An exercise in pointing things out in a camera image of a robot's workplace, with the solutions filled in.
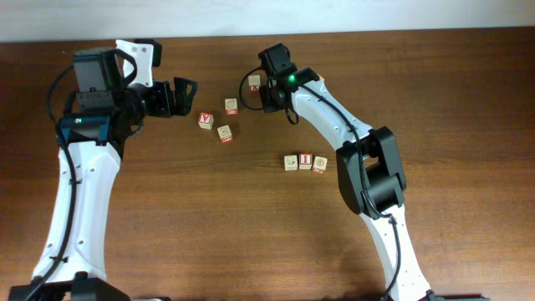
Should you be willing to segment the red bottom picture block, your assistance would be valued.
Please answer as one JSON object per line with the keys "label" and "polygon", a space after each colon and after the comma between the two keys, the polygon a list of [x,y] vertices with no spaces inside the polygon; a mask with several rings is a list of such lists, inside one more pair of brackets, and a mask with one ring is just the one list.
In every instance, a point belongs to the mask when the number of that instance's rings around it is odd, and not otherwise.
{"label": "red bottom picture block", "polygon": [[312,172],[324,174],[326,172],[328,159],[322,156],[315,156],[313,161]]}

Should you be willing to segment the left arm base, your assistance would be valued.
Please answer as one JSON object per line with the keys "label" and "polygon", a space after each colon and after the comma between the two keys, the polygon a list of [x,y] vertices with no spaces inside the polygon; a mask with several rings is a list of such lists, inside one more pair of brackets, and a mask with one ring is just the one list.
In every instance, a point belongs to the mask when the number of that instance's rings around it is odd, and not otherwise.
{"label": "left arm base", "polygon": [[130,301],[130,297],[100,278],[76,277],[74,280],[45,283],[33,300],[60,301],[69,293],[73,301]]}

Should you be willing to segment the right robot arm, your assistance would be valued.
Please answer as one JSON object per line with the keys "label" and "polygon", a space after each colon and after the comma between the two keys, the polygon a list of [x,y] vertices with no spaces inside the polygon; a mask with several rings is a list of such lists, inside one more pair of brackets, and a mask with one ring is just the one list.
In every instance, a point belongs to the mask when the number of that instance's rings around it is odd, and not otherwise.
{"label": "right robot arm", "polygon": [[384,300],[431,300],[405,220],[405,172],[393,132],[350,114],[311,69],[270,73],[281,106],[306,119],[335,149],[340,194],[369,230],[385,274]]}

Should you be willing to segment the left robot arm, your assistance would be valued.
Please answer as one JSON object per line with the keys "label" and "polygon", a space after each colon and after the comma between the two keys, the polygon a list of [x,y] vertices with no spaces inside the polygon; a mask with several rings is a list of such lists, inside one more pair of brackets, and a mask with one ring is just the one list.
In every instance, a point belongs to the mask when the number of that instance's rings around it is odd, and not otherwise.
{"label": "left robot arm", "polygon": [[154,80],[161,52],[156,41],[136,39],[74,54],[66,70],[78,87],[53,121],[59,188],[35,283],[66,282],[76,273],[106,278],[106,221],[125,142],[141,132],[147,116],[188,115],[197,91],[189,79]]}

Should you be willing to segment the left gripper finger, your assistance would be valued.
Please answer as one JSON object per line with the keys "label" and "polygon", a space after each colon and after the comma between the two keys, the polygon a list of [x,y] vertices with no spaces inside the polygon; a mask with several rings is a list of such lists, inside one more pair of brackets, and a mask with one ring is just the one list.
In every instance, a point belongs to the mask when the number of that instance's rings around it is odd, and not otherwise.
{"label": "left gripper finger", "polygon": [[186,116],[191,112],[190,104],[176,103],[171,111],[173,116]]}
{"label": "left gripper finger", "polygon": [[191,105],[198,89],[198,83],[185,78],[174,78],[177,105]]}

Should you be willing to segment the red letter I block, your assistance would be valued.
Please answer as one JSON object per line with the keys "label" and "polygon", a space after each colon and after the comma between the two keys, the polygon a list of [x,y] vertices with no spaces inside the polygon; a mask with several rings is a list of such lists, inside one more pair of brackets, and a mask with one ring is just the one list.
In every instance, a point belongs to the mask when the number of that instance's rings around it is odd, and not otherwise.
{"label": "red letter I block", "polygon": [[298,155],[298,167],[302,170],[310,170],[313,166],[313,155],[310,153],[300,153]]}

